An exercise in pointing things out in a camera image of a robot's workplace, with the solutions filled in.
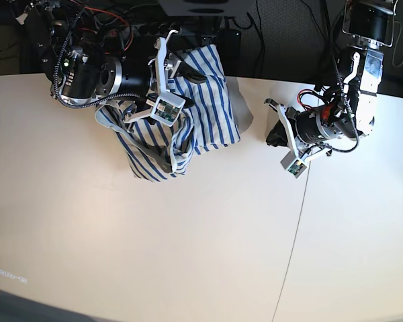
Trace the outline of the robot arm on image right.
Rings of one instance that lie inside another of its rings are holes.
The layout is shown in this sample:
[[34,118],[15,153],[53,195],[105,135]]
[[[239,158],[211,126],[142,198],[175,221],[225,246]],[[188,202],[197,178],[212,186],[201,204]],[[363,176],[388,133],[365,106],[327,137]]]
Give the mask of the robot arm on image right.
[[301,104],[301,111],[266,99],[278,115],[278,122],[269,132],[269,146],[286,147],[289,152],[281,161],[290,171],[305,168],[315,158],[332,152],[350,153],[354,147],[334,148],[329,141],[346,137],[359,144],[374,127],[377,90],[382,81],[383,46],[394,42],[397,1],[346,1],[341,31],[352,42],[332,55],[335,85],[319,95],[315,90],[302,90],[304,95],[317,97],[322,104],[311,107]]

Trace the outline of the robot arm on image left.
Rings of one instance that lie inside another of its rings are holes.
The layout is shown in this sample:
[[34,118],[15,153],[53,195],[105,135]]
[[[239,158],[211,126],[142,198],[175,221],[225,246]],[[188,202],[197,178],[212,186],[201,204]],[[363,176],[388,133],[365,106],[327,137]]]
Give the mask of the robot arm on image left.
[[133,54],[134,8],[100,8],[89,1],[10,1],[65,107],[119,105],[148,109],[159,97],[156,54]]

